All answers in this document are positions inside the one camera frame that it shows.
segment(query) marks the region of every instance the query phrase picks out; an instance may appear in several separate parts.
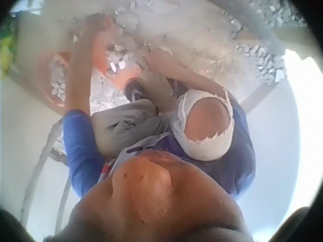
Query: green object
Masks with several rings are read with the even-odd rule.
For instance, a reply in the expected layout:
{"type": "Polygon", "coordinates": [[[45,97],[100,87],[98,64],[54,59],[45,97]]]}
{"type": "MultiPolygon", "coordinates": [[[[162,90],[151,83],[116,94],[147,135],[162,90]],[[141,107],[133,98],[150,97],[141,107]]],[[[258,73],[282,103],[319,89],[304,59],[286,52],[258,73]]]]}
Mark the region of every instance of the green object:
{"type": "Polygon", "coordinates": [[[12,62],[14,61],[17,52],[17,33],[17,18],[11,16],[6,17],[0,28],[1,80],[6,77],[12,62]]]}

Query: grey pants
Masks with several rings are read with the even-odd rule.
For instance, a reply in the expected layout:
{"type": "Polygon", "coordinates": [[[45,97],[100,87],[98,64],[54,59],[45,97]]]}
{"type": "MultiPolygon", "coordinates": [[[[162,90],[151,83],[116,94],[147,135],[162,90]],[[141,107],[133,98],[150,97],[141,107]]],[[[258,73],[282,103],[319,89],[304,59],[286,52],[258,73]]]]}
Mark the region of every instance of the grey pants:
{"type": "Polygon", "coordinates": [[[97,112],[91,119],[98,150],[108,158],[151,135],[170,131],[167,119],[148,99],[97,112]]]}

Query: worker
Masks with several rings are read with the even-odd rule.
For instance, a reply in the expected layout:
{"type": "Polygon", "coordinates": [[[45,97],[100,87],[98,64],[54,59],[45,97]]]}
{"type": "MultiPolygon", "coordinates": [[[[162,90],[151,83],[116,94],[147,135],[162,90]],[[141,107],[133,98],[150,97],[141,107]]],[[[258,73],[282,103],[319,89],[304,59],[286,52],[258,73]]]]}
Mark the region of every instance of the worker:
{"type": "Polygon", "coordinates": [[[99,14],[86,18],[66,86],[64,142],[81,200],[62,232],[45,241],[253,241],[235,202],[255,174],[236,99],[154,49],[146,55],[149,69],[176,80],[175,91],[189,88],[176,110],[157,113],[132,80],[125,89],[131,103],[90,117],[92,46],[101,23],[99,14]]]}

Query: person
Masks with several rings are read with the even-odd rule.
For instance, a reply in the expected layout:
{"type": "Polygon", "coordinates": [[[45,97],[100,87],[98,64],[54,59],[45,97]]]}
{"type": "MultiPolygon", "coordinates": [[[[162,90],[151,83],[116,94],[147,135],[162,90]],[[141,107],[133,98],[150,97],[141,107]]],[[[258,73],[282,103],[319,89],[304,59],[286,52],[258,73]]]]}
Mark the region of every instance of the person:
{"type": "Polygon", "coordinates": [[[135,79],[125,89],[131,103],[90,117],[91,47],[101,22],[87,17],[66,85],[64,142],[82,199],[45,241],[253,241],[235,202],[255,173],[236,99],[155,49],[147,66],[182,94],[175,110],[158,113],[135,79]]]}

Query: blue shirt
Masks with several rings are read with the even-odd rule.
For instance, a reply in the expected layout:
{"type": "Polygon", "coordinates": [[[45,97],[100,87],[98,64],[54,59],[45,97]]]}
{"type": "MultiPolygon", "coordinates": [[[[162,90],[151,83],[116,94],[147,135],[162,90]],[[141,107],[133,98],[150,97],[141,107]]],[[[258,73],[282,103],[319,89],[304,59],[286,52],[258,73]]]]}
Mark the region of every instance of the blue shirt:
{"type": "MultiPolygon", "coordinates": [[[[232,143],[220,160],[201,162],[190,158],[172,134],[161,138],[151,149],[170,152],[194,164],[237,199],[251,185],[256,163],[246,114],[239,104],[232,103],[232,106],[235,120],[232,143]]],[[[63,119],[63,130],[72,186],[83,197],[97,183],[105,158],[96,147],[87,114],[79,110],[68,112],[63,119]]]]}

